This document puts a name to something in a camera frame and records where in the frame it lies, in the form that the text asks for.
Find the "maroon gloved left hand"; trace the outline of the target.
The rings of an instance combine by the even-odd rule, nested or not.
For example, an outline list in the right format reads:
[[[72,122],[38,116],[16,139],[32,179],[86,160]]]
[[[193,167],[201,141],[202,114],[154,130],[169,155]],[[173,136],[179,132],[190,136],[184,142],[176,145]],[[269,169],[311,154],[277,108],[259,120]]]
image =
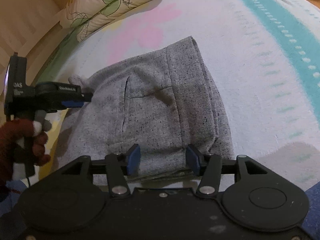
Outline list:
[[[15,119],[1,126],[1,181],[12,180],[14,163],[43,166],[50,160],[45,145],[52,127],[47,113],[37,111],[33,120]]]

